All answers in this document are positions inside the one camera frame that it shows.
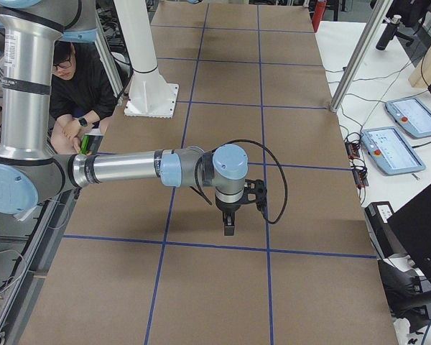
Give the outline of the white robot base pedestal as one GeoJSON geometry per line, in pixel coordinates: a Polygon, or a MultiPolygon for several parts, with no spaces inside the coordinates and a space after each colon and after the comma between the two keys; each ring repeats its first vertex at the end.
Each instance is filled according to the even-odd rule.
{"type": "Polygon", "coordinates": [[[118,0],[114,5],[133,69],[124,113],[173,117],[179,86],[167,83],[159,71],[146,2],[118,0]]]}

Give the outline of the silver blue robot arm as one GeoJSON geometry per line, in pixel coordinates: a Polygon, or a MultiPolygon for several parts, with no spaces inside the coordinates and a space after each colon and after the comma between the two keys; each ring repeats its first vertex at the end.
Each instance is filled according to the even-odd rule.
{"type": "Polygon", "coordinates": [[[96,40],[94,1],[0,1],[4,26],[0,213],[16,214],[91,183],[159,178],[215,189],[224,233],[247,203],[247,155],[235,144],[128,155],[84,155],[83,136],[105,129],[117,105],[96,40]]]}

